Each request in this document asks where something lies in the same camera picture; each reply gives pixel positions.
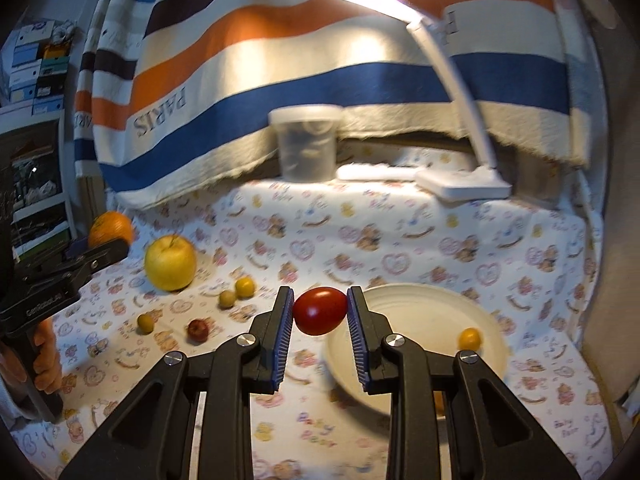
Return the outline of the left hand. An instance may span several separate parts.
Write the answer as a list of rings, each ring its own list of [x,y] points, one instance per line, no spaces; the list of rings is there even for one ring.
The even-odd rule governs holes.
[[[55,393],[62,387],[63,373],[52,318],[47,318],[37,326],[34,344],[39,350],[32,366],[37,373],[34,384],[39,391],[47,394]],[[24,366],[5,344],[1,345],[1,376],[13,387],[24,384],[28,378]]]

